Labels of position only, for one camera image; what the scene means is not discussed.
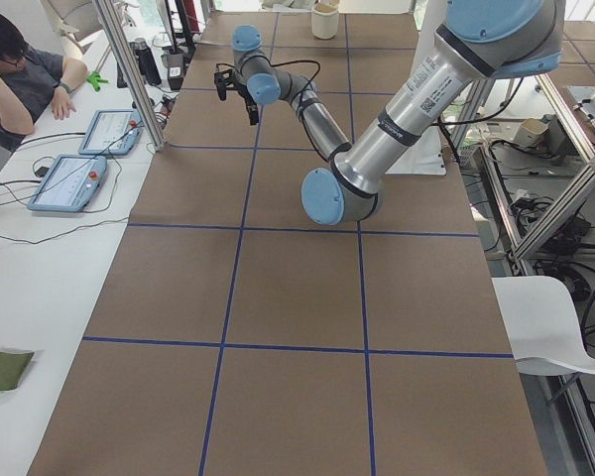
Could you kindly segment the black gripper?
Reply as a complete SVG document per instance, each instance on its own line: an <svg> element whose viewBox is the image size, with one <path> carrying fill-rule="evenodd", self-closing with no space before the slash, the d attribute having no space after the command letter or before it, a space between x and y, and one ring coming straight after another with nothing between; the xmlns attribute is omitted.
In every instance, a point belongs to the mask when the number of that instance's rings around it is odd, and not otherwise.
<svg viewBox="0 0 595 476"><path fill-rule="evenodd" d="M231 77L232 89L244 100L247 110L249 123L257 125L259 123L259 110L256 102L252 98L247 85L243 84L235 75Z"/></svg>

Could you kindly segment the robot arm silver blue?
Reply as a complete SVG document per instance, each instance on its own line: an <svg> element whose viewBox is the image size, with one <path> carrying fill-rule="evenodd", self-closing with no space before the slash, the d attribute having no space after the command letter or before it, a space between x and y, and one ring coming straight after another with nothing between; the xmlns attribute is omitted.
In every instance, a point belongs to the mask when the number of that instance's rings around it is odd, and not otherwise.
<svg viewBox="0 0 595 476"><path fill-rule="evenodd" d="M320 101L310 79L272 66L252 25L232 35L229 79L251 107L287 102L326 161L301 185L301 204L321 225L361 221L381 204L382 177L472 82L557 68L562 1L449 1L433 47L355 143Z"/></svg>

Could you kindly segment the person's hand on table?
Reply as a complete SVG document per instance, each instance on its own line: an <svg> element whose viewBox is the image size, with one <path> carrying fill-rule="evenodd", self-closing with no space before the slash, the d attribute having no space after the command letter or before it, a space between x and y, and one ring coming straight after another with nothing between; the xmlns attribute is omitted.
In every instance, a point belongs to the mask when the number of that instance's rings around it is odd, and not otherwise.
<svg viewBox="0 0 595 476"><path fill-rule="evenodd" d="M64 120L76 111L69 94L61 88L55 90L51 109L56 120Z"/></svg>

